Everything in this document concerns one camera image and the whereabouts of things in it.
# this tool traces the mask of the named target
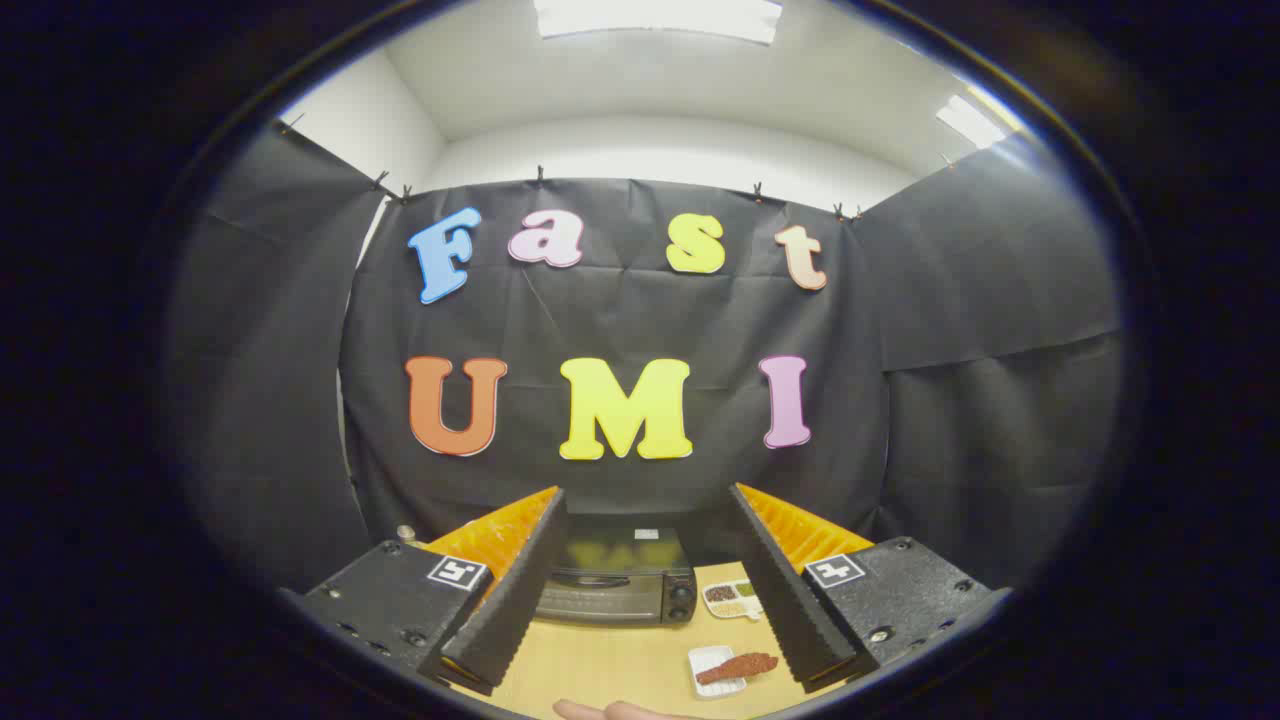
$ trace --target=fluorescent light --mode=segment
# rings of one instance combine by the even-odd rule
[[[685,29],[769,45],[782,5],[768,0],[534,0],[543,37],[599,29]]]
[[[969,138],[969,142],[977,145],[978,150],[986,150],[1005,138],[1005,133],[996,127],[996,123],[988,120],[959,95],[952,95],[951,100],[947,100],[946,106],[938,110],[937,118]]]
[[[996,117],[1000,118],[1000,122],[1005,123],[1005,126],[1009,127],[1010,132],[1018,132],[1023,129],[1021,120],[1019,120],[1018,117],[1014,115],[1014,111],[1010,110],[1009,106],[1006,106],[1000,100],[996,100],[996,97],[992,94],[978,87],[977,85],[969,86],[969,94],[977,97],[983,105],[986,105],[988,110],[995,113]]]

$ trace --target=hand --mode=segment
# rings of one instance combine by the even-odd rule
[[[686,715],[666,715],[645,710],[630,702],[611,702],[604,710],[596,710],[567,700],[557,701],[552,706],[556,715],[564,720],[703,720]]]

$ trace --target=letter m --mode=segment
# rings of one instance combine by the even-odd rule
[[[657,460],[685,457],[694,443],[685,437],[684,388],[689,364],[681,360],[653,360],[627,396],[618,386],[608,363],[595,357],[573,357],[561,365],[570,382],[568,441],[561,445],[566,460],[599,460],[604,446],[595,439],[600,424],[613,455],[626,457],[640,425],[644,439],[636,447],[640,457]]]

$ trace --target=letter i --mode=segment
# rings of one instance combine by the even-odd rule
[[[800,406],[800,373],[805,361],[795,355],[774,355],[760,360],[760,372],[769,378],[769,432],[764,445],[771,450],[809,442]]]

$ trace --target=white wall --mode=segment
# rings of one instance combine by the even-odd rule
[[[846,215],[915,182],[893,165],[781,131],[695,118],[607,117],[524,126],[445,146],[422,190],[534,178],[635,178],[751,191]]]
[[[388,190],[426,188],[444,146],[435,123],[381,49],[347,65],[280,114],[287,123]]]

